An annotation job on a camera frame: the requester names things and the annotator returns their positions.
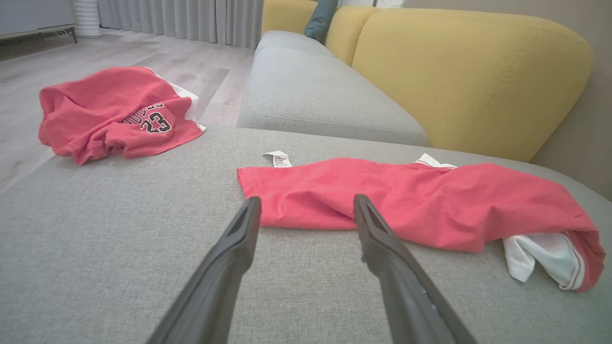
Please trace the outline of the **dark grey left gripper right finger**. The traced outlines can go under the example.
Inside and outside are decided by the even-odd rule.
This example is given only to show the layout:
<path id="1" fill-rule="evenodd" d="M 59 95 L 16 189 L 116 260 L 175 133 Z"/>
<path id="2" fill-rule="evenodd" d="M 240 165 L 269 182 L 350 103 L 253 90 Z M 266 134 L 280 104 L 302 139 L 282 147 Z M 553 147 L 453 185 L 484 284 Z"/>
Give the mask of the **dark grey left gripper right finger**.
<path id="1" fill-rule="evenodd" d="M 361 259 L 380 281 L 396 344 L 474 344 L 472 333 L 364 194 L 354 196 Z"/>

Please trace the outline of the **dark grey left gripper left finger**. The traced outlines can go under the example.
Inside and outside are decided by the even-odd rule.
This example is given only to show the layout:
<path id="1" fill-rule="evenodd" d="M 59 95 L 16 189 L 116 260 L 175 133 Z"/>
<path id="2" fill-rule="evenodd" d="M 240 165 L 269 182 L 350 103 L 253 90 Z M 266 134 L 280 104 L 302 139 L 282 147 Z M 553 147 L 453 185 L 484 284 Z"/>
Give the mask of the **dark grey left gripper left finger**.
<path id="1" fill-rule="evenodd" d="M 247 198 L 149 338 L 150 344 L 225 344 L 243 275 L 251 268 L 262 201 Z"/>

